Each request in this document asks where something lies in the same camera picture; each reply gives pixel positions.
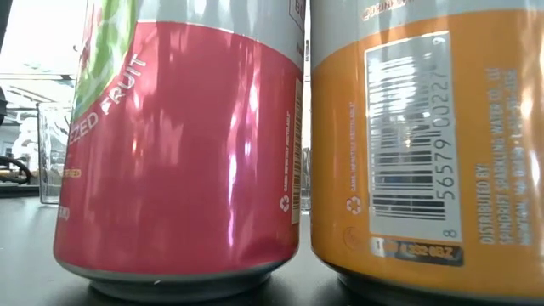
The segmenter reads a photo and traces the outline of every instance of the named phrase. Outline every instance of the can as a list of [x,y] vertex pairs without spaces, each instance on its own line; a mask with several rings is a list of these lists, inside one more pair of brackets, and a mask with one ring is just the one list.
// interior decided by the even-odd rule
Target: can
[[542,302],[544,2],[311,10],[315,253],[354,289]]
[[194,302],[298,248],[303,0],[90,0],[54,256]]

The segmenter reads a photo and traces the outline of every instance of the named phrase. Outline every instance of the black table surface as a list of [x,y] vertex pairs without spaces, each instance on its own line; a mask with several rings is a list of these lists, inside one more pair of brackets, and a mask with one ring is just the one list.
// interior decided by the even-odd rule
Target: black table surface
[[[53,258],[57,207],[37,198],[0,200],[0,306],[136,305],[106,297]],[[311,251],[309,216],[301,219],[297,256],[257,289],[199,306],[376,305],[352,294]]]

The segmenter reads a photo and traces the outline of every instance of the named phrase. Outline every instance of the recycling symbol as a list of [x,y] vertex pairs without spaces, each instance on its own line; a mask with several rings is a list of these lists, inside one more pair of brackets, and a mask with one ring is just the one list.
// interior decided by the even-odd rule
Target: recycling symbol
[[357,196],[352,196],[346,201],[346,208],[353,215],[358,215],[363,211],[363,208],[360,206],[360,198]]
[[284,195],[280,200],[280,208],[284,213],[287,213],[287,210],[289,210],[289,196]]

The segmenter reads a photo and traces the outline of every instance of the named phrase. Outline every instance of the barcode label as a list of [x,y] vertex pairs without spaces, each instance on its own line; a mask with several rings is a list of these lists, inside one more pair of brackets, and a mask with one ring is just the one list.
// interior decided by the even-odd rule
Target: barcode label
[[365,52],[370,230],[462,241],[450,33]]
[[302,131],[303,131],[303,83],[297,79],[295,94],[295,137],[292,149],[292,210],[291,224],[300,221],[300,192],[302,171]]

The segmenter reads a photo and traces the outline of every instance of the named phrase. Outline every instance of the clear glass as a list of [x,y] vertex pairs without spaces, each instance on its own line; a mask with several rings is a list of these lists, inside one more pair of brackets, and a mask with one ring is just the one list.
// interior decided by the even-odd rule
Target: clear glass
[[311,83],[311,53],[310,53],[310,1],[306,1],[305,20],[305,56],[304,56],[304,89],[303,89],[303,160],[302,160],[302,194],[301,209],[308,213],[312,207],[310,169],[312,159],[312,83]]
[[38,103],[37,113],[40,201],[43,204],[58,204],[71,107],[58,103]]

